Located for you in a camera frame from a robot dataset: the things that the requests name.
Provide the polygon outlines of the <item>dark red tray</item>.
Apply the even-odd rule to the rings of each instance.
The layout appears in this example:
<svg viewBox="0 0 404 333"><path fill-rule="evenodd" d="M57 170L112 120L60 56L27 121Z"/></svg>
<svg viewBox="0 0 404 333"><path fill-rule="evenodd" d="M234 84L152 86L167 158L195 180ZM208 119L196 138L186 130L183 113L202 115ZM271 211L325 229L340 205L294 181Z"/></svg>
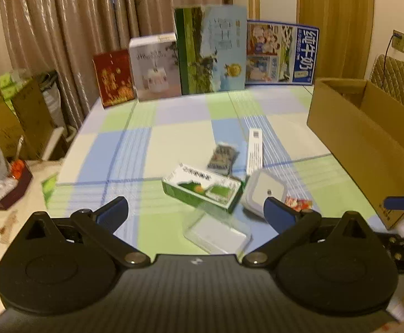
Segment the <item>dark red tray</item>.
<svg viewBox="0 0 404 333"><path fill-rule="evenodd" d="M8 210L24 196L32 178L24 160L13 161L10 175L0 183L0 211Z"/></svg>

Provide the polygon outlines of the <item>green blue milk carton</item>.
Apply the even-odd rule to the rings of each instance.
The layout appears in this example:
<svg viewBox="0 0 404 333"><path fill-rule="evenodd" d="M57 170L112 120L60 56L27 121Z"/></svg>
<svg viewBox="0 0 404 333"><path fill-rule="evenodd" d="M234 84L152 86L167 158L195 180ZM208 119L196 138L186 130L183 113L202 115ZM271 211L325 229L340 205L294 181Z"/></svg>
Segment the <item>green blue milk carton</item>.
<svg viewBox="0 0 404 333"><path fill-rule="evenodd" d="M183 95L243 90L246 7L208 4L174 10Z"/></svg>

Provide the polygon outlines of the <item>green white medicine box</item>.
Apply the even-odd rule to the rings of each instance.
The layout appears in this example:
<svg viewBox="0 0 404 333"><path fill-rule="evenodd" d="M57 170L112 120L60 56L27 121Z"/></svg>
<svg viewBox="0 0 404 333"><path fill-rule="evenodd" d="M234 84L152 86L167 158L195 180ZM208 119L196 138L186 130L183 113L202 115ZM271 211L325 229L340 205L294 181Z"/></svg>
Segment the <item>green white medicine box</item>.
<svg viewBox="0 0 404 333"><path fill-rule="evenodd" d="M240 199L240 180L179 164L162 179L164 193L192 207L202 204L232 212Z"/></svg>

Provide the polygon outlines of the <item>beige curtain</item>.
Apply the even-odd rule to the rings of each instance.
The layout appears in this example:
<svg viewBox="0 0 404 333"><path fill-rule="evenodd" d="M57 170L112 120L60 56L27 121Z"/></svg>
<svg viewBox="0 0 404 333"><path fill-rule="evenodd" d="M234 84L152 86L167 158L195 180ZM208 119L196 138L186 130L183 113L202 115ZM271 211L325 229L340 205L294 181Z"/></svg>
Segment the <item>beige curtain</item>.
<svg viewBox="0 0 404 333"><path fill-rule="evenodd" d="M176 7L233 0L0 0L10 61L33 74L57 71L63 113L80 127L99 99L93 57L132 38L174 30Z"/></svg>

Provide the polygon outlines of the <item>blue milk carton box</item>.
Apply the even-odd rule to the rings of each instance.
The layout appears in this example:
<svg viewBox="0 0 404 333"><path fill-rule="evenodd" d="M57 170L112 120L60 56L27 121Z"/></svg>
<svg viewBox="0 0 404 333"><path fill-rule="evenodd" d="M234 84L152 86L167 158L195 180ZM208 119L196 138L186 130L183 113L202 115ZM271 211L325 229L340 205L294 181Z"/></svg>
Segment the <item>blue milk carton box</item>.
<svg viewBox="0 0 404 333"><path fill-rule="evenodd" d="M246 84L313 84L320 30L314 26L247 21Z"/></svg>

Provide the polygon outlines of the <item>red snack packet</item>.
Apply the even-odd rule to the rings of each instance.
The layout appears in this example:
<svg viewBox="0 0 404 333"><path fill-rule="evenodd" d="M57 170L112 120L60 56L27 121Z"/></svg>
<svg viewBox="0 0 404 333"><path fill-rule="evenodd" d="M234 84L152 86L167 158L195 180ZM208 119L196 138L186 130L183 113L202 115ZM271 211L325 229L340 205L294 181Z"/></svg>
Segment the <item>red snack packet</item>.
<svg viewBox="0 0 404 333"><path fill-rule="evenodd" d="M292 196L288 195L285 198L284 204L297 212L313 208L313 202L311 200L302 198L293 198Z"/></svg>

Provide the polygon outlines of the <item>clear plastic tray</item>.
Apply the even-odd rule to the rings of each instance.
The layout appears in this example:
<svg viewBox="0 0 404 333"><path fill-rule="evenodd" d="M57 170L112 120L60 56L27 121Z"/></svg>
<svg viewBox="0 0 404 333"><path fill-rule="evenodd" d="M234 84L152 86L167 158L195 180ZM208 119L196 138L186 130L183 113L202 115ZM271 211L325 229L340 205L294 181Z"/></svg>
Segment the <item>clear plastic tray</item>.
<svg viewBox="0 0 404 333"><path fill-rule="evenodd" d="M247 224L222 208L202 203L184 223L184 237L208 254L242 256L252 233Z"/></svg>

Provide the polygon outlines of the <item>brown side carton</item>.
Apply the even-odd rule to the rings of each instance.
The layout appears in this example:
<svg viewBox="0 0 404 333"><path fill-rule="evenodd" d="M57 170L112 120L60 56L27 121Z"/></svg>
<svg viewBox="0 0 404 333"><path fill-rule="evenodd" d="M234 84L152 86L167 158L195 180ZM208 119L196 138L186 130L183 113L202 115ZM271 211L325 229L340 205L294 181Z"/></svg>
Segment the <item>brown side carton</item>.
<svg viewBox="0 0 404 333"><path fill-rule="evenodd" d="M0 149L4 157L13 157L18 140L23 138L20 157L41 159L55 125L38 83L27 82L11 103L7 105L0 99Z"/></svg>

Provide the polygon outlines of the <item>wooden door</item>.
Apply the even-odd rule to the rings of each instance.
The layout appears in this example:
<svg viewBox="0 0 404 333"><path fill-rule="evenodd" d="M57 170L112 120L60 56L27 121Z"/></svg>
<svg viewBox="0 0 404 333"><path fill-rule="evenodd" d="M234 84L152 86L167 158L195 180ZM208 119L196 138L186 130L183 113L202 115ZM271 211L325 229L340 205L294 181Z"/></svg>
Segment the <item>wooden door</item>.
<svg viewBox="0 0 404 333"><path fill-rule="evenodd" d="M319 28L315 77L363 79L374 0L297 0L297 22Z"/></svg>

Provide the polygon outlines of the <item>white square night light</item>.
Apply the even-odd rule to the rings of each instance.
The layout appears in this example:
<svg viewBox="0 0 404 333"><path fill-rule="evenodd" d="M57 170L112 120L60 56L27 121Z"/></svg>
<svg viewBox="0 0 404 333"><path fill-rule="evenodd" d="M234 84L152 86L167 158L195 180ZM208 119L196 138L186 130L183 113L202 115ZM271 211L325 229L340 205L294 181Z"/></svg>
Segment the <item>white square night light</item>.
<svg viewBox="0 0 404 333"><path fill-rule="evenodd" d="M286 184L273 172L267 169L258 169L249 176L240 201L247 211L263 220L265 200L273 197L284 201L286 194Z"/></svg>

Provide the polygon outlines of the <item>white bag beside carton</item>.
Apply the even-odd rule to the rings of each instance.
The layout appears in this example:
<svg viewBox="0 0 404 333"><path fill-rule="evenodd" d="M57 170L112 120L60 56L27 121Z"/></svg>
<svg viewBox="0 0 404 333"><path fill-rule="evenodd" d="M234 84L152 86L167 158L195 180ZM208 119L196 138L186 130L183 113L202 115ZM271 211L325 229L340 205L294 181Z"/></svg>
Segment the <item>white bag beside carton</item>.
<svg viewBox="0 0 404 333"><path fill-rule="evenodd" d="M57 72L49 71L42 76L40 89L43 94L46 105L51 114L52 120L57 127L63 127L63 136L68 136L68 128L65 123L64 114L61 107L61 95L57 86Z"/></svg>

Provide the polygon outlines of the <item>long white slim box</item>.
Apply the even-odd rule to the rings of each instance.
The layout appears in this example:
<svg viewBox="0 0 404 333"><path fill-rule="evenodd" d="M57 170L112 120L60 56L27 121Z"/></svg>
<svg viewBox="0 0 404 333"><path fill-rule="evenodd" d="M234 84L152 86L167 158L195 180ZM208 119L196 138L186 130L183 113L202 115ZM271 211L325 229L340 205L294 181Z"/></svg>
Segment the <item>long white slim box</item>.
<svg viewBox="0 0 404 333"><path fill-rule="evenodd" d="M251 128L249 130L246 175L250 176L261 168L263 168L263 133L260 128Z"/></svg>

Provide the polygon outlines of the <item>red gift box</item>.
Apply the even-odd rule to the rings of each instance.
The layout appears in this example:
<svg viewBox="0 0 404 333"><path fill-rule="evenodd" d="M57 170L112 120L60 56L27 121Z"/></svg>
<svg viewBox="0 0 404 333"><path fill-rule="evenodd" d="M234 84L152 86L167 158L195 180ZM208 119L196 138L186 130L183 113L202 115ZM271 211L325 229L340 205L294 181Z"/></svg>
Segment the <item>red gift box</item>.
<svg viewBox="0 0 404 333"><path fill-rule="evenodd" d="M127 49L95 55L93 64L104 108L135 99Z"/></svg>

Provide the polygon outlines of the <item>brown cardboard box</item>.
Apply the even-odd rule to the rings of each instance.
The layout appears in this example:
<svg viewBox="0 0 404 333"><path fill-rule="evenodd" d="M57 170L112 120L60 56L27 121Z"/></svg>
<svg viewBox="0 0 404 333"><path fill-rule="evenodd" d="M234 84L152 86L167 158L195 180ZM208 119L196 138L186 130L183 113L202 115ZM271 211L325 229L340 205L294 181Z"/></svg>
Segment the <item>brown cardboard box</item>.
<svg viewBox="0 0 404 333"><path fill-rule="evenodd" d="M404 105L370 81L318 79L307 118L309 128L352 177L386 229L404 209L384 208L404 196Z"/></svg>

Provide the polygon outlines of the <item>grey snack sachet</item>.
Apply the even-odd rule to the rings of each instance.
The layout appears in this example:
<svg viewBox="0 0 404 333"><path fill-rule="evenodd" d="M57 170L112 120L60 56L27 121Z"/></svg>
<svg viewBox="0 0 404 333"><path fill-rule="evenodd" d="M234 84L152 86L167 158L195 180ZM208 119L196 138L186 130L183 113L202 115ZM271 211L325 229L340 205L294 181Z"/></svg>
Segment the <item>grey snack sachet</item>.
<svg viewBox="0 0 404 333"><path fill-rule="evenodd" d="M218 143L210 157L207 169L219 175L228 176L239 155L235 146L227 143Z"/></svg>

